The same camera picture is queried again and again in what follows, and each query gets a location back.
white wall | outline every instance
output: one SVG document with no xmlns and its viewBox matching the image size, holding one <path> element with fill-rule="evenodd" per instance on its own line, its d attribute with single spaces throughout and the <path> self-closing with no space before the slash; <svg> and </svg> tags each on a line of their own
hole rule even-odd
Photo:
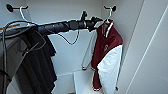
<svg viewBox="0 0 168 94">
<path fill-rule="evenodd" d="M 164 9 L 164 14 L 154 31 L 126 94 L 168 94 L 167 18 L 168 5 Z"/>
<path fill-rule="evenodd" d="M 164 90 L 164 87 L 156 87 L 156 85 L 152 85 L 153 88 L 147 88 L 146 84 L 141 84 L 142 79 L 140 76 L 148 76 L 146 82 L 149 81 L 153 82 L 153 76 L 150 73 L 152 69 L 150 69 L 150 65 L 148 64 L 146 67 L 140 67 L 140 62 L 142 62 L 143 58 L 143 65 L 145 63 L 150 63 L 152 66 L 153 60 L 149 58 L 150 55 L 155 55 L 155 51 L 153 52 L 150 50 L 148 53 L 148 57 L 145 54 L 145 51 L 151 41 L 151 38 L 157 28 L 157 25 L 165 11 L 165 8 L 168 4 L 167 0 L 103 0 L 103 5 L 113 6 L 116 5 L 117 9 L 116 12 L 112 14 L 112 19 L 114 20 L 114 26 L 120 32 L 124 40 L 124 51 L 122 57 L 122 69 L 118 80 L 118 88 L 119 91 L 116 94 L 158 94 L 157 91 Z M 102 10 L 102 17 L 108 17 L 108 12 Z M 167 66 L 164 62 L 167 60 L 167 57 L 163 57 L 163 66 Z M 158 66 L 159 68 L 163 68 L 162 71 L 166 72 L 163 66 Z M 145 74 L 143 70 L 150 69 L 148 74 Z M 159 72 L 155 73 L 156 79 L 159 79 L 160 74 Z"/>
<path fill-rule="evenodd" d="M 0 0 L 0 27 L 4 27 L 7 23 L 14 20 L 22 20 L 19 10 L 9 12 L 6 8 L 6 4 L 11 4 L 13 7 L 26 6 L 24 0 Z M 23 11 L 25 17 L 30 20 L 30 15 L 25 10 Z M 20 89 L 17 85 L 16 78 L 14 77 L 7 89 L 7 94 L 21 94 Z"/>
</svg>

hanging clothes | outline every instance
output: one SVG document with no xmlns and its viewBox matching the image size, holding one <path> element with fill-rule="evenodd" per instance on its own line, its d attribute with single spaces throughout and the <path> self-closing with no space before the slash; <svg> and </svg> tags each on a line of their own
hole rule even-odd
<svg viewBox="0 0 168 94">
<path fill-rule="evenodd" d="M 40 38 L 31 33 L 25 34 L 24 39 L 27 44 L 36 44 Z M 29 52 L 22 61 L 16 75 L 23 94 L 51 94 L 57 77 L 50 58 L 53 53 L 49 50 L 50 45 L 46 43 L 41 49 Z"/>
<path fill-rule="evenodd" d="M 55 56 L 55 49 L 54 49 L 54 46 L 53 44 L 51 43 L 50 39 L 48 38 L 48 36 L 44 36 L 45 40 L 46 40 L 46 43 L 48 44 L 49 46 L 49 53 L 50 53 L 50 56 Z"/>
<path fill-rule="evenodd" d="M 105 94 L 113 94 L 115 90 L 123 44 L 121 35 L 111 24 L 113 21 L 109 20 L 109 23 L 103 23 L 98 27 L 95 44 L 90 42 L 93 44 L 88 46 L 88 49 L 94 46 L 94 51 L 92 53 L 87 50 L 82 63 L 83 69 L 86 69 L 87 64 L 91 62 L 91 67 L 95 71 L 93 89 L 98 91 L 102 87 Z M 88 55 L 92 56 L 90 62 L 86 59 Z"/>
</svg>

hanger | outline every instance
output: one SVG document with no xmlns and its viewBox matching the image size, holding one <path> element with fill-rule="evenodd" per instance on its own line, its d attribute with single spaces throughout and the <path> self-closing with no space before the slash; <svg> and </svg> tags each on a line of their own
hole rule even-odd
<svg viewBox="0 0 168 94">
<path fill-rule="evenodd" d="M 22 16 L 22 19 L 25 20 L 25 21 L 27 21 L 27 19 L 26 19 L 26 18 L 24 17 L 24 15 L 23 15 L 22 9 L 24 9 L 23 6 L 20 7 L 20 14 L 21 14 L 21 16 Z"/>
<path fill-rule="evenodd" d="M 110 23 L 110 22 L 108 21 L 108 19 L 111 17 L 111 14 L 112 14 L 112 8 L 111 8 L 111 7 L 109 7 L 109 8 L 110 8 L 110 12 L 109 12 L 108 18 L 106 19 L 106 23 Z"/>
<path fill-rule="evenodd" d="M 114 6 L 113 8 L 112 8 L 112 7 L 107 8 L 106 6 L 104 6 L 104 8 L 105 8 L 105 9 L 110 9 L 109 16 L 108 16 L 108 18 L 107 18 L 106 21 L 105 21 L 105 23 L 108 24 L 108 23 L 110 23 L 108 19 L 111 17 L 112 12 L 115 12 L 116 6 Z M 110 23 L 110 26 L 108 27 L 108 29 L 107 29 L 107 31 L 106 31 L 106 33 L 105 33 L 106 38 L 108 37 L 109 31 L 110 31 L 111 27 L 113 26 L 113 24 L 114 24 L 114 22 L 111 22 L 111 23 Z"/>
</svg>

black strap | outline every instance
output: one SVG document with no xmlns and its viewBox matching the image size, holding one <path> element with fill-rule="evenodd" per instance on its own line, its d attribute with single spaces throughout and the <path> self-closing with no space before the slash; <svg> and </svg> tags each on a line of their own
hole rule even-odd
<svg viewBox="0 0 168 94">
<path fill-rule="evenodd" d="M 6 73 L 5 71 L 3 71 L 3 70 L 0 69 L 0 74 L 1 74 L 1 75 L 6 75 L 7 78 L 8 78 L 8 81 L 10 81 L 10 82 L 12 81 L 10 75 L 9 75 L 8 73 Z"/>
</svg>

dark clothing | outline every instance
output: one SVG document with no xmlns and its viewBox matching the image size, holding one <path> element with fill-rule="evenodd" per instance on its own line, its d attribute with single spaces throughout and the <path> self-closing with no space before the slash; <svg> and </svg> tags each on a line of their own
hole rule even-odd
<svg viewBox="0 0 168 94">
<path fill-rule="evenodd" d="M 26 37 L 32 45 L 36 44 L 37 40 L 38 42 L 43 41 L 37 34 L 29 35 Z M 51 45 L 51 43 L 46 43 L 42 49 L 29 52 L 20 65 L 16 74 L 23 94 L 51 94 L 57 78 L 50 58 L 55 54 L 52 52 L 55 50 L 50 51 L 52 47 L 48 44 Z"/>
</svg>

